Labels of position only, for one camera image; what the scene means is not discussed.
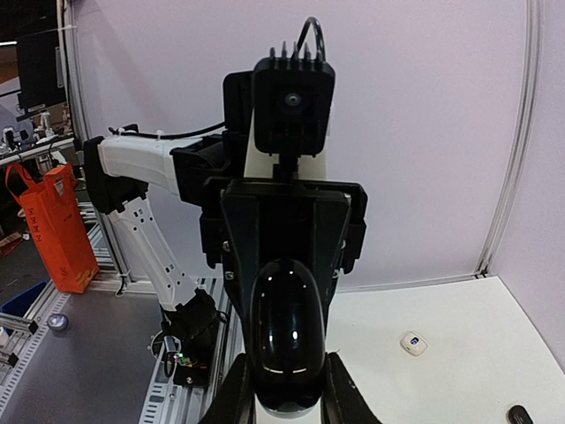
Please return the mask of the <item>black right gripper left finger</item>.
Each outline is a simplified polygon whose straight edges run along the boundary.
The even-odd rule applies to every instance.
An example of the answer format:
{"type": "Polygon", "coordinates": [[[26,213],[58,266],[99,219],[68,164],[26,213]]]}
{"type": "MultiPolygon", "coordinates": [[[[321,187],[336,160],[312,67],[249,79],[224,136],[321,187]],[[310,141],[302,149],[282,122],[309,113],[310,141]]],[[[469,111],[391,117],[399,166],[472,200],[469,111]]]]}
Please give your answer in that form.
{"type": "Polygon", "coordinates": [[[253,424],[255,395],[247,355],[236,357],[200,424],[253,424]]]}

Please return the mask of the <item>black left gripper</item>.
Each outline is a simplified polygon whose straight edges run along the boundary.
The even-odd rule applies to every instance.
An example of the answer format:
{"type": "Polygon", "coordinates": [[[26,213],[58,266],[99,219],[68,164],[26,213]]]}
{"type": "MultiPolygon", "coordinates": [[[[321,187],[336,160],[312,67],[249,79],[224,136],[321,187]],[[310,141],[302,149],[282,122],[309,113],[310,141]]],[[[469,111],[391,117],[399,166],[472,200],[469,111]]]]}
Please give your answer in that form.
{"type": "Polygon", "coordinates": [[[252,72],[228,75],[224,91],[235,88],[240,90],[242,103],[227,103],[227,134],[235,138],[233,129],[249,124],[248,155],[243,163],[251,165],[250,154],[257,151],[267,159],[267,169],[256,173],[225,171],[206,181],[200,229],[207,262],[222,263],[235,275],[230,294],[247,348],[253,286],[261,269],[276,260],[299,261],[310,270],[318,286],[326,334],[335,293],[334,271],[352,271],[361,254],[367,194],[356,183],[307,178],[306,166],[300,161],[305,156],[298,160],[296,179],[275,180],[273,165],[279,157],[262,154],[254,144],[252,72]],[[248,119],[236,117],[237,112],[247,114],[248,119]]]}

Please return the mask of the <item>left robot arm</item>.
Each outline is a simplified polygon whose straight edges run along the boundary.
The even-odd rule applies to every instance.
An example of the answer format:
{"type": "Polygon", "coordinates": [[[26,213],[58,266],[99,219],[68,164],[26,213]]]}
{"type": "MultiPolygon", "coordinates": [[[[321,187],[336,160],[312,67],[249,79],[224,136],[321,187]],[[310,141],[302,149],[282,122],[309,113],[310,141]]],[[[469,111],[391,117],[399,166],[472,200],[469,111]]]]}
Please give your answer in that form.
{"type": "Polygon", "coordinates": [[[87,141],[87,189],[144,262],[173,357],[211,353],[222,315],[162,235],[150,186],[200,209],[203,253],[222,267],[248,352],[324,354],[330,304],[361,254],[368,203],[360,184],[313,173],[335,81],[327,64],[235,72],[223,82],[221,125],[187,137],[128,125],[87,141]]]}

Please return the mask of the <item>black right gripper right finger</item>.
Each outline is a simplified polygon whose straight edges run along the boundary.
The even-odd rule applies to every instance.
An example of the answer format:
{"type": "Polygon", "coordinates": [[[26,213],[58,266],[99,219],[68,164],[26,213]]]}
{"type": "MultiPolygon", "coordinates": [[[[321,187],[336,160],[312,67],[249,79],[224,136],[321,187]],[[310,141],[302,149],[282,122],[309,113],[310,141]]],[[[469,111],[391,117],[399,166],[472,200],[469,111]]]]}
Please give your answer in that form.
{"type": "Polygon", "coordinates": [[[321,398],[325,424],[381,424],[336,352],[327,354],[326,383],[321,398]]]}

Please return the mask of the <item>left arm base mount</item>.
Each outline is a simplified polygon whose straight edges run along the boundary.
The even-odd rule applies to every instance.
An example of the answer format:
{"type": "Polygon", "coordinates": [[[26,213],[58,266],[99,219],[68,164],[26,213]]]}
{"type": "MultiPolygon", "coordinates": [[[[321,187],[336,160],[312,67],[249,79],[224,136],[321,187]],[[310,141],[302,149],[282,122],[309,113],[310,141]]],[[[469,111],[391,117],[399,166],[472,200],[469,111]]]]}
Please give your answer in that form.
{"type": "Polygon", "coordinates": [[[157,360],[158,382],[172,381],[176,385],[206,388],[212,369],[212,359],[218,325],[204,330],[194,339],[180,342],[172,338],[175,350],[169,353],[161,331],[151,336],[149,350],[157,360]]]}

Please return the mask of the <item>white earbud charging case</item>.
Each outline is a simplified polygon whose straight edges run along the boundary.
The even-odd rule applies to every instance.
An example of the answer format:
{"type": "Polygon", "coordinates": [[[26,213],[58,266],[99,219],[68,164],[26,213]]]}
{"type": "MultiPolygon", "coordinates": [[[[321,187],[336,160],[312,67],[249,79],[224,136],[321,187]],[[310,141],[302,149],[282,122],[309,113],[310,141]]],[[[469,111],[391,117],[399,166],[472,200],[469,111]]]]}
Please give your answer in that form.
{"type": "Polygon", "coordinates": [[[410,330],[402,335],[400,346],[409,355],[418,357],[427,350],[428,343],[417,332],[410,330]]]}

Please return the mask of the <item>black glossy charging case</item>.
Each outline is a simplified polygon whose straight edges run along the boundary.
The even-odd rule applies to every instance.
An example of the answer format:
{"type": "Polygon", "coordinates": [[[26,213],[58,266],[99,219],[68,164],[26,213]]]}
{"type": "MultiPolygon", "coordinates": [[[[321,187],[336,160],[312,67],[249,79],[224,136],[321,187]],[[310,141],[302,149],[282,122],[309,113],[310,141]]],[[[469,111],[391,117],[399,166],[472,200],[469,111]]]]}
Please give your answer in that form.
{"type": "Polygon", "coordinates": [[[299,261],[267,263],[257,275],[249,353],[257,399],[273,414],[299,414],[319,400],[325,324],[317,284],[299,261]]]}

